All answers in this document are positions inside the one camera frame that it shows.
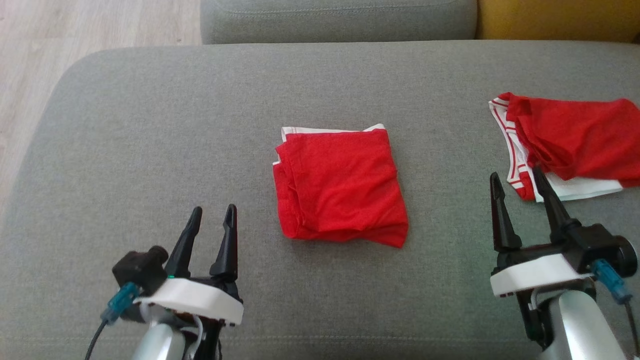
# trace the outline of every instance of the gray fabric cushion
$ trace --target gray fabric cushion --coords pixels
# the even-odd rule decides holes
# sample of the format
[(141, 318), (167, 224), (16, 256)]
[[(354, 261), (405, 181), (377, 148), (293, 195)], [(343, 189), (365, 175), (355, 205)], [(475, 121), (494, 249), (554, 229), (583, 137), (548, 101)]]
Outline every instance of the gray fabric cushion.
[(476, 0), (202, 0), (204, 44), (471, 39)]
[[(531, 358), (516, 300), (489, 283), (488, 179), (504, 182), (509, 155), (487, 101), (512, 91), (639, 103), (639, 58), (635, 45), (478, 40), (91, 55), (60, 80), (13, 191), (0, 357), (81, 358), (116, 290), (113, 264), (170, 249), (201, 205), (191, 271), (206, 274), (234, 202), (245, 313), (223, 332), (225, 359)], [(284, 238), (271, 173), (280, 127), (378, 122), (409, 214), (404, 248)], [(504, 185), (525, 244), (547, 241), (543, 206)], [(567, 208), (640, 246), (638, 189)], [(604, 291), (599, 303), (630, 349), (624, 310)], [(95, 359), (128, 359), (144, 331), (106, 329)]]

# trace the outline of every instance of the robotic arm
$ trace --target robotic arm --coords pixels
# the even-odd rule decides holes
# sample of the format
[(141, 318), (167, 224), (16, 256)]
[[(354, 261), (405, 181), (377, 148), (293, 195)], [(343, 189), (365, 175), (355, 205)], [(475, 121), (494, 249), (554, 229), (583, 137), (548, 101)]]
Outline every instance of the robotic arm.
[(209, 276), (192, 277), (189, 262), (201, 219), (202, 208), (197, 207), (171, 256), (154, 246), (148, 252), (128, 253), (113, 267), (120, 291), (100, 316), (103, 322), (86, 360), (101, 330), (118, 317), (149, 324), (134, 360), (211, 360), (216, 359), (216, 348), (221, 359), (220, 331), (239, 325), (244, 312), (236, 286), (237, 209), (233, 204), (227, 209), (225, 235)]
[(571, 218), (539, 167), (534, 180), (544, 198), (551, 241), (523, 248), (500, 179), (491, 175), (493, 248), (498, 252), (491, 276), (494, 295), (518, 299), (527, 337), (543, 349), (538, 359), (626, 360), (595, 302), (594, 279), (627, 307), (637, 352), (631, 294), (620, 278), (637, 271), (633, 246), (600, 224), (585, 227)]

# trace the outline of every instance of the gray sofa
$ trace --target gray sofa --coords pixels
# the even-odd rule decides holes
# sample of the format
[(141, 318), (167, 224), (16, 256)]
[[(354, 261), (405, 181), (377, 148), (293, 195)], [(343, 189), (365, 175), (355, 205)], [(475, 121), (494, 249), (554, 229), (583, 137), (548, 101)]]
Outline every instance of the gray sofa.
[[(0, 357), (81, 358), (116, 290), (113, 264), (170, 249), (200, 205), (191, 271), (206, 274), (233, 202), (245, 312), (221, 335), (225, 359), (533, 358), (516, 300), (489, 283), (488, 178), (504, 178), (509, 155), (487, 102), (512, 91), (639, 103), (639, 59), (636, 45), (479, 40), (93, 54), (58, 83), (13, 189)], [(378, 122), (408, 210), (404, 248), (284, 238), (271, 173), (280, 127)], [(543, 206), (504, 186), (525, 244), (546, 241)], [(640, 246), (638, 189), (566, 206)], [(598, 302), (630, 350), (624, 311), (605, 291)], [(92, 359), (128, 359), (144, 331), (107, 328)]]
[(476, 0), (202, 0), (204, 44), (473, 38)]

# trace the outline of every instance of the red boxer briefs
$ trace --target red boxer briefs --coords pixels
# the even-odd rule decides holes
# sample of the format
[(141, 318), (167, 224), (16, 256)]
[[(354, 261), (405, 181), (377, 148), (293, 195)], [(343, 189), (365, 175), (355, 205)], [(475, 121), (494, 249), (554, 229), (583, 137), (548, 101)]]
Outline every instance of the red boxer briefs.
[(531, 181), (537, 164), (563, 200), (640, 185), (640, 110), (631, 101), (504, 93), (489, 104), (509, 146), (508, 181), (524, 200), (541, 200)]
[(286, 237), (403, 246), (408, 220), (386, 129), (284, 138), (273, 176)]

